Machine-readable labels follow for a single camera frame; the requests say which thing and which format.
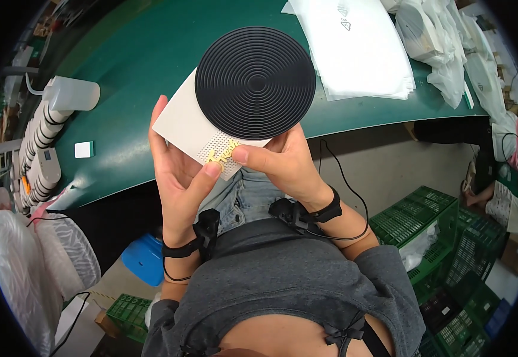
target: hand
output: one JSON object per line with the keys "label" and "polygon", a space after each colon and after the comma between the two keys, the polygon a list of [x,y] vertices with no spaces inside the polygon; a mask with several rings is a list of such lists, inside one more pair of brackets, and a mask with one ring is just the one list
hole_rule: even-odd
{"label": "hand", "polygon": [[300,124],[273,138],[265,147],[237,146],[232,158],[267,174],[278,189],[301,202],[309,212],[332,202],[333,192],[314,167]]}
{"label": "hand", "polygon": [[184,246],[196,237],[191,225],[199,205],[217,182],[221,165],[210,162],[202,166],[152,130],[166,104],[168,98],[160,96],[152,111],[148,141],[162,201],[163,239],[168,247],[174,248]]}

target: cardboard box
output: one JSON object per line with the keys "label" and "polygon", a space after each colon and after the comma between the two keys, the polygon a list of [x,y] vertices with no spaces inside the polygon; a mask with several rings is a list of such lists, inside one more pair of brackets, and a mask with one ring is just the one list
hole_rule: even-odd
{"label": "cardboard box", "polygon": [[112,322],[112,320],[108,316],[106,316],[106,310],[100,311],[96,316],[94,322],[96,322],[96,324],[100,326],[100,328],[106,333],[106,335],[109,335],[112,338],[116,338],[120,333],[120,329],[118,329],[118,327]]}
{"label": "cardboard box", "polygon": [[511,233],[505,251],[501,256],[501,262],[518,275],[518,235]]}

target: black circular pad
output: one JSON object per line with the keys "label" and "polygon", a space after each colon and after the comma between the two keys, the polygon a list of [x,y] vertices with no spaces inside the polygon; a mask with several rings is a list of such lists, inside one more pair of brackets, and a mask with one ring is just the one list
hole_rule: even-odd
{"label": "black circular pad", "polygon": [[311,58],[289,35],[241,27],[217,39],[196,71],[196,97],[206,118],[240,139],[263,140],[291,129],[311,106]]}

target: black cable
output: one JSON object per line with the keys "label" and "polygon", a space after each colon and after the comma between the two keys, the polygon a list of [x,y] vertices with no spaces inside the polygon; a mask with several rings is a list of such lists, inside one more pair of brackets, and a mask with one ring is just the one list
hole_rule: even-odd
{"label": "black cable", "polygon": [[190,279],[190,278],[191,278],[191,275],[190,275],[190,276],[187,276],[187,277],[185,277],[185,278],[181,278],[181,279],[174,279],[174,278],[172,278],[172,277],[168,274],[168,272],[166,271],[166,258],[165,258],[165,257],[164,257],[164,259],[163,259],[163,264],[162,264],[162,265],[163,265],[163,273],[164,273],[164,274],[166,274],[166,276],[167,276],[171,281],[173,281],[173,282],[183,282],[183,281],[188,280],[188,279]]}
{"label": "black cable", "polygon": [[28,224],[28,225],[26,225],[26,227],[30,226],[30,225],[31,225],[31,223],[33,223],[33,221],[34,221],[35,219],[42,219],[42,220],[57,220],[57,219],[67,219],[67,218],[69,218],[69,217],[67,217],[67,216],[64,216],[64,217],[57,217],[57,218],[42,218],[42,217],[35,217],[35,218],[33,218],[33,219],[31,220],[31,222],[29,222],[29,224]]}
{"label": "black cable", "polygon": [[507,161],[507,159],[508,159],[508,158],[507,158],[507,156],[505,155],[505,149],[503,148],[503,142],[505,141],[505,137],[506,137],[507,135],[515,135],[515,136],[517,137],[517,139],[518,139],[518,135],[517,135],[517,134],[515,134],[514,132],[508,132],[508,133],[506,133],[505,135],[503,135],[503,137],[501,138],[501,153],[503,154],[503,157],[505,158],[505,160],[506,160],[506,161]]}
{"label": "black cable", "polygon": [[347,178],[344,176],[344,172],[342,171],[342,165],[340,164],[340,161],[338,160],[336,155],[329,149],[329,145],[328,145],[328,143],[327,143],[327,141],[325,139],[321,139],[321,141],[320,141],[321,156],[319,158],[319,174],[321,172],[322,142],[325,143],[325,146],[327,147],[328,152],[334,157],[334,159],[338,163],[338,168],[340,169],[340,174],[342,175],[342,179],[344,180],[344,183],[347,184],[348,189],[352,193],[354,193],[356,195],[356,197],[360,198],[360,200],[363,202],[364,212],[365,212],[365,215],[366,215],[366,226],[364,227],[364,231],[361,234],[357,235],[356,237],[352,237],[352,238],[329,237],[327,235],[317,234],[317,233],[311,232],[309,230],[307,230],[307,232],[311,233],[312,235],[316,235],[317,237],[323,237],[323,238],[334,239],[334,240],[354,240],[354,239],[359,239],[360,237],[362,237],[362,236],[364,236],[366,234],[366,231],[368,231],[368,207],[366,206],[366,202],[364,202],[364,199],[359,194],[357,194],[356,191],[353,190],[352,187],[350,187],[350,185],[348,184]]}
{"label": "black cable", "polygon": [[[511,89],[513,89],[513,81],[515,80],[515,78],[518,77],[518,72],[513,76],[513,78],[511,78],[511,83],[509,84],[509,87]],[[518,101],[513,101],[513,104],[509,107],[509,108],[505,108],[506,110],[509,110],[511,109],[515,104],[518,104]]]}
{"label": "black cable", "polygon": [[84,298],[84,301],[82,302],[82,306],[81,306],[81,309],[78,311],[77,313],[77,317],[74,318],[74,322],[73,324],[70,326],[70,329],[69,329],[69,332],[66,334],[66,337],[65,339],[63,340],[63,342],[60,343],[60,345],[56,346],[55,349],[53,350],[53,352],[49,355],[49,357],[53,357],[53,355],[55,353],[57,353],[58,349],[61,348],[67,339],[69,339],[69,336],[70,336],[70,332],[73,331],[73,328],[74,328],[74,325],[76,325],[77,323],[77,320],[78,320],[78,317],[80,316],[80,313],[82,312],[82,310],[84,309],[84,305],[86,304],[86,300],[88,299],[89,296],[91,296],[91,293],[89,291],[83,291],[83,292],[79,292],[77,294],[75,294],[75,296],[77,295],[80,295],[80,294],[87,294],[86,297]]}
{"label": "black cable", "polygon": [[476,161],[477,160],[477,154],[475,153],[475,150],[473,149],[473,146],[471,144],[469,144],[469,147],[472,148],[472,152],[473,152],[473,161]]}

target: gray shirt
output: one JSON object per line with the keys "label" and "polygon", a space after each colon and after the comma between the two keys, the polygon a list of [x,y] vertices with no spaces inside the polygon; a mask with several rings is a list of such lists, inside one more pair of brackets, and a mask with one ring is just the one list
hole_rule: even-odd
{"label": "gray shirt", "polygon": [[212,355],[209,348],[231,328],[259,315],[293,315],[344,330],[363,313],[388,327],[396,356],[417,350],[425,325],[396,247],[371,248],[351,262],[325,238],[264,219],[220,236],[181,303],[154,304],[142,356],[183,356],[181,346]]}

